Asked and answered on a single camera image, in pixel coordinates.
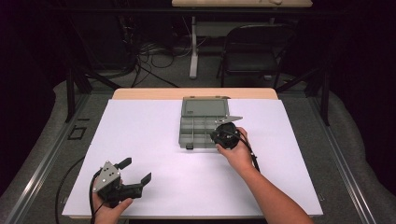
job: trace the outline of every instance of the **table leg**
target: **table leg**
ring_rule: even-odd
[[[198,49],[197,49],[197,34],[196,34],[196,22],[195,17],[192,17],[191,22],[191,65],[190,65],[190,78],[197,78],[197,69],[198,69]]]

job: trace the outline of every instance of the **human hand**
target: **human hand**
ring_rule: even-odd
[[[125,209],[131,205],[133,200],[131,198],[125,199],[115,208],[109,207],[107,203],[99,197],[97,193],[92,194],[92,203],[95,214],[95,224],[116,224],[120,215]]]
[[[236,129],[241,133],[241,138],[247,142],[247,131],[241,127]],[[240,173],[245,169],[252,167],[254,168],[250,151],[242,141],[239,141],[236,147],[231,150],[225,149],[220,144],[216,144],[216,148],[218,149],[219,153],[227,159],[228,163],[230,163],[236,172]]]

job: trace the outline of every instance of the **human arm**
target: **human arm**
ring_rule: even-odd
[[[242,134],[242,138],[248,136],[243,128],[238,128],[238,131]],[[224,149],[219,144],[216,146],[219,153],[245,181],[268,223],[313,223],[294,200],[256,170],[252,165],[248,147],[242,141],[239,141],[232,150]]]

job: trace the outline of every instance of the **black cable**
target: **black cable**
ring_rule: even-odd
[[[70,168],[67,170],[66,174],[61,180],[61,183],[59,184],[58,190],[56,191],[56,196],[55,196],[55,220],[56,223],[59,224],[59,217],[58,217],[58,201],[59,201],[59,194],[61,193],[62,185],[64,184],[64,181],[66,180],[67,176],[70,174],[70,172],[79,164],[82,160],[84,160],[85,156],[76,161]]]
[[[95,223],[95,214],[96,214],[96,212],[97,212],[97,210],[95,211],[95,210],[93,209],[93,199],[92,199],[93,183],[95,182],[96,177],[99,176],[99,174],[101,173],[101,171],[102,171],[102,168],[101,168],[98,172],[96,172],[96,174],[93,175],[92,180],[91,180],[91,184],[90,184],[89,197],[90,197],[90,208],[91,208],[91,224],[94,224],[94,223]]]

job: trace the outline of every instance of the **table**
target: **table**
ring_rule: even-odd
[[[116,163],[132,157],[132,164],[121,171],[124,184],[137,183],[149,172],[152,180],[145,186],[143,197],[134,200],[123,217],[261,218],[251,192],[215,148],[186,150],[178,145],[182,97],[218,95],[231,97],[230,112],[244,117],[235,124],[247,128],[250,144],[257,148],[262,174],[308,215],[322,215],[286,111],[275,91],[231,88],[115,91],[63,215],[89,217],[86,194],[90,177],[107,160]]]
[[[311,0],[173,0],[173,7],[311,7]],[[203,22],[197,24],[196,18],[192,17],[191,22],[191,67],[190,78],[197,78],[198,68],[198,49],[197,40],[198,35],[204,36],[226,36],[234,27],[242,26],[245,23],[241,22],[221,22],[213,25],[213,22]]]

